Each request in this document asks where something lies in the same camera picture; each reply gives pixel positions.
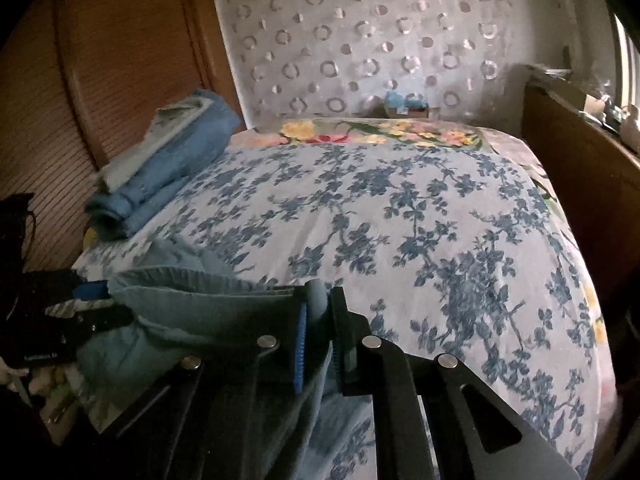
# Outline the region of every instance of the floral pillowcase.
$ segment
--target floral pillowcase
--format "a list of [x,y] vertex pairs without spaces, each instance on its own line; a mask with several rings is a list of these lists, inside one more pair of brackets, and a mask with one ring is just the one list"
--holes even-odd
[[285,120],[253,128],[232,136],[229,146],[240,148],[318,142],[400,142],[475,151],[482,146],[482,134],[480,128],[443,121],[314,118]]

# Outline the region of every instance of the blue object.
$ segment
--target blue object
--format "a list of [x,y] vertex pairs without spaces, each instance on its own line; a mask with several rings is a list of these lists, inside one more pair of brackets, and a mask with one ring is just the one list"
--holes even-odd
[[294,352],[293,390],[297,395],[302,393],[305,383],[305,335],[306,335],[306,302],[300,308],[298,319],[298,332],[296,333],[296,345]]
[[207,90],[194,94],[211,99],[211,106],[153,154],[117,192],[96,192],[88,200],[85,211],[100,240],[127,238],[138,232],[224,152],[240,119],[219,95]]
[[389,108],[402,108],[404,106],[404,97],[402,97],[398,92],[387,92],[385,104]]
[[427,99],[421,94],[409,94],[407,97],[403,97],[398,92],[387,92],[385,104],[387,107],[395,108],[396,110],[429,107]]
[[94,300],[106,300],[109,298],[109,291],[107,290],[107,280],[100,280],[100,282],[87,282],[81,283],[76,286],[73,291],[75,300],[94,301]]

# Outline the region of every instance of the bed sheet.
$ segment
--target bed sheet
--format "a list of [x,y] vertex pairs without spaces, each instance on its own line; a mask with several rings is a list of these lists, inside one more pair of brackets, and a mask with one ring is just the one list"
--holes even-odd
[[[102,279],[152,240],[180,235],[244,278],[341,284],[373,332],[413,354],[464,359],[584,476],[606,332],[562,209],[526,146],[444,123],[295,122],[283,125],[289,137],[276,132],[283,146],[248,132],[244,141],[258,147],[247,147],[234,136],[142,231],[92,247],[74,267]],[[116,415],[83,400],[98,427]],[[375,478],[370,413],[318,475],[347,477]]]
[[596,355],[601,380],[602,397],[598,435],[604,434],[616,411],[617,395],[616,378],[600,303],[553,186],[538,158],[526,143],[491,128],[448,121],[316,118],[275,121],[265,126],[245,130],[232,137],[231,147],[316,144],[318,142],[357,144],[399,142],[417,146],[443,146],[496,153],[519,165],[529,175],[549,209],[551,221],[568,242],[567,251],[575,262],[587,300],[598,349]]

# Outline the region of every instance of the wallpaper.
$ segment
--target wallpaper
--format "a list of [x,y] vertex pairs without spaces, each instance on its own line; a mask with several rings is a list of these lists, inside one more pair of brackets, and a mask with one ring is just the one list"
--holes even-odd
[[367,113],[387,92],[440,118],[498,110],[510,0],[216,0],[248,125]]

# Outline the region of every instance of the folded blue towel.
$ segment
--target folded blue towel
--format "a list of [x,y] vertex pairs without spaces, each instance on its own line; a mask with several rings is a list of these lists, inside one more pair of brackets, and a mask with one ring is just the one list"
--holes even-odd
[[117,192],[96,192],[88,200],[85,211],[101,240],[127,238],[138,232],[224,152],[240,119],[219,95],[207,90],[194,94],[211,99],[211,106],[154,153]]

